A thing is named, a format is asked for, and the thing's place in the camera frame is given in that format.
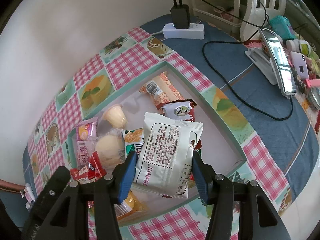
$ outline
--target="white wall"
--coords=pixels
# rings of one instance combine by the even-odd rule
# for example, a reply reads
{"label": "white wall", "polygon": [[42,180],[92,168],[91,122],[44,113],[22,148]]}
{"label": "white wall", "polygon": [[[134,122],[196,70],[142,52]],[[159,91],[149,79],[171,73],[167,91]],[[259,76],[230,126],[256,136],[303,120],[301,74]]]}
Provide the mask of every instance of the white wall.
{"label": "white wall", "polygon": [[24,0],[0,36],[0,179],[23,184],[28,136],[59,88],[96,52],[172,0]]}

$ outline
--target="green snack package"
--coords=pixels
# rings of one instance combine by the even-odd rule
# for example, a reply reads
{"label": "green snack package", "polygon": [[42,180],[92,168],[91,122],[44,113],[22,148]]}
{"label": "green snack package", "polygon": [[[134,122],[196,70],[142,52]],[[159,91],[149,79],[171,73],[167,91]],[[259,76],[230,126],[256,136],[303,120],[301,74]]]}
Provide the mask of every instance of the green snack package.
{"label": "green snack package", "polygon": [[139,155],[144,143],[143,128],[132,131],[123,130],[122,136],[124,139],[125,156],[127,157],[130,151],[136,151]]}

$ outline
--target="screw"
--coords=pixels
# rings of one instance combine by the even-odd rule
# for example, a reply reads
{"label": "screw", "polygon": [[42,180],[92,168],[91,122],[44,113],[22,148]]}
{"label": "screw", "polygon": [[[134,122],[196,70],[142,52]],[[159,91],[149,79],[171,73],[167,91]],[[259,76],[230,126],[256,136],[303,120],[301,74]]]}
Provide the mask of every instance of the screw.
{"label": "screw", "polygon": [[255,180],[251,180],[251,181],[250,181],[250,185],[251,185],[252,187],[257,187],[259,184],[258,184],[258,182],[256,182]]}
{"label": "screw", "polygon": [[223,180],[223,175],[222,175],[222,174],[216,174],[216,175],[214,176],[214,178],[215,178],[216,180]]}
{"label": "screw", "polygon": [[74,180],[74,181],[70,182],[69,186],[76,187],[76,186],[78,186],[78,182]]}
{"label": "screw", "polygon": [[113,175],[111,173],[107,173],[106,175],[104,175],[103,177],[105,180],[111,180],[113,179]]}

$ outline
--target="cookie package with panda logo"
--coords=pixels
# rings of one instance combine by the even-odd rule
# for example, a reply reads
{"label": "cookie package with panda logo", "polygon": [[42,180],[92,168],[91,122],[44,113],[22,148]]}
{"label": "cookie package with panda logo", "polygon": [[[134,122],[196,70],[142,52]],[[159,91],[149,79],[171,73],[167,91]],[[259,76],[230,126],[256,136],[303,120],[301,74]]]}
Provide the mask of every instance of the cookie package with panda logo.
{"label": "cookie package with panda logo", "polygon": [[[170,103],[161,103],[157,106],[164,113],[164,116],[174,120],[195,122],[195,106],[197,104],[192,99],[176,100]],[[201,148],[201,140],[198,141],[195,150]]]}

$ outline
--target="orange snack wrapper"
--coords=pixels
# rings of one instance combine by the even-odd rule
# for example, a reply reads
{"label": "orange snack wrapper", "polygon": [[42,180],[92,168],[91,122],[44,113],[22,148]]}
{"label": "orange snack wrapper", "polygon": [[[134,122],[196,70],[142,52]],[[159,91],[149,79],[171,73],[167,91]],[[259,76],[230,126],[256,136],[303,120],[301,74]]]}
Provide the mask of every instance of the orange snack wrapper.
{"label": "orange snack wrapper", "polygon": [[170,103],[172,101],[184,99],[180,92],[167,78],[166,71],[145,83],[139,89],[139,92],[150,94],[150,97],[156,107],[162,103]]}

